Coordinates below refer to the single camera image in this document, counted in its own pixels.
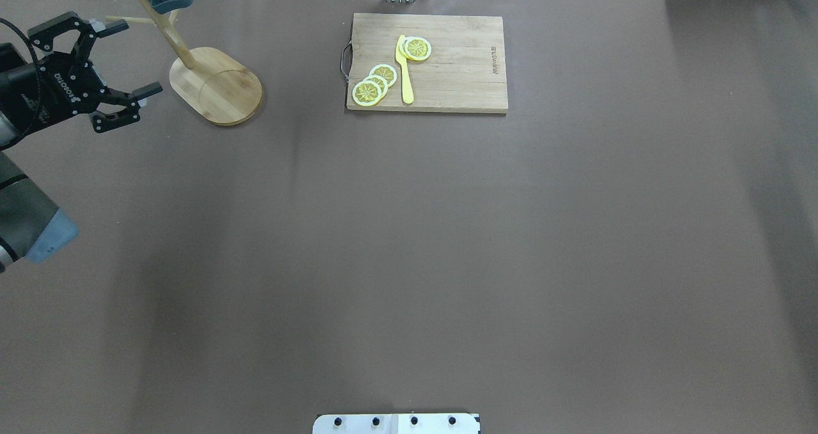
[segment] cable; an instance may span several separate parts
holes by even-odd
[[[31,56],[32,65],[37,64],[37,52],[35,51],[35,47],[31,43],[31,41],[29,41],[29,37],[23,34],[23,32],[20,31],[20,29],[17,28],[17,26],[14,26],[13,23],[2,17],[0,17],[0,24],[4,24],[4,26],[11,29],[11,31],[13,31],[15,35],[17,35],[20,39],[23,40],[23,43],[25,43],[26,47],[28,47],[29,49],[29,55]],[[0,148],[0,151],[5,151],[8,148],[17,145],[17,143],[19,143],[20,140],[23,140],[23,137],[26,137],[26,135],[29,134],[29,131],[31,131],[31,128],[35,125],[35,121],[40,116],[40,111],[43,110],[43,82],[41,81],[43,76],[40,75],[39,71],[35,71],[35,73],[37,75],[37,77],[35,78],[35,81],[37,81],[37,107],[35,108],[35,112],[31,116],[31,121],[29,122],[28,127],[26,127],[26,130],[24,130],[22,134],[20,134],[16,139],[11,140],[11,142],[6,144],[5,146],[2,146],[2,148]]]

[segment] yellow knife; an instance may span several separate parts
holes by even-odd
[[[412,90],[412,82],[409,81],[409,65],[406,64],[406,57],[401,54],[401,44],[406,39],[406,35],[401,35],[397,39],[395,45],[395,61],[401,65],[401,94],[403,94],[403,102],[406,105],[412,105],[415,102],[415,92]]]

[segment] white metal plate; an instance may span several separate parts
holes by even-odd
[[[313,434],[480,434],[480,415],[330,414],[315,420]]]

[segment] wooden base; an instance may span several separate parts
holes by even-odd
[[[194,110],[214,125],[237,125],[258,110],[264,89],[256,75],[213,47],[190,50],[196,67],[181,58],[170,67],[170,85]]]

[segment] cutting board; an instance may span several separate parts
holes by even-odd
[[[408,62],[412,105],[401,99],[401,67],[395,61],[400,35],[420,36],[432,44],[428,60]],[[353,18],[351,49],[350,110],[508,113],[502,17],[359,13]],[[381,63],[395,67],[397,82],[377,105],[361,107],[351,90]]]

